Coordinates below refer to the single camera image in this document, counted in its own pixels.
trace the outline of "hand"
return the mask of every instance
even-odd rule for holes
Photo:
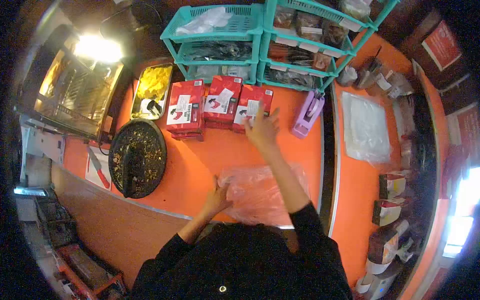
[[[226,183],[223,187],[218,186],[218,177],[213,176],[214,189],[207,195],[202,213],[210,218],[215,217],[219,212],[231,206],[233,203],[227,201],[227,191],[230,183]]]
[[[280,128],[278,127],[279,109],[276,108],[269,117],[264,115],[264,111],[265,104],[260,102],[253,127],[250,126],[248,119],[243,120],[243,125],[250,142],[266,157],[272,150],[278,149],[276,135]]]

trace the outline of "yellow food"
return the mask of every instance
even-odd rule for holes
[[[140,99],[152,99],[156,96],[157,101],[159,101],[168,88],[168,78],[171,72],[171,66],[166,68],[146,68],[138,85],[138,97]]]

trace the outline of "red box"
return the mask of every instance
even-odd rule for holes
[[[241,83],[240,77],[213,76],[205,101],[205,122],[233,123],[240,97]]]
[[[235,119],[233,120],[232,130],[237,133],[245,133],[242,119],[248,118],[253,125],[258,110],[258,102],[265,103],[265,115],[270,115],[272,107],[273,91],[255,85],[244,84],[240,94],[240,100],[237,106]]]
[[[167,130],[175,133],[202,132],[204,99],[202,79],[173,83],[167,110]]]

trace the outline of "black sleeve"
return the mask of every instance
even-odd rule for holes
[[[177,262],[191,249],[193,245],[187,244],[175,234],[160,250],[154,259],[144,262],[132,288],[132,299],[146,299],[154,287],[155,279],[159,278],[167,270],[174,267]]]
[[[328,291],[333,299],[352,299],[337,243],[323,232],[320,217],[310,202],[290,214],[299,242],[298,257],[304,264],[306,289]]]

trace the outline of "poster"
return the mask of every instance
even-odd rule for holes
[[[422,46],[427,50],[440,71],[446,69],[462,55],[445,20],[442,20],[437,28],[422,42]]]

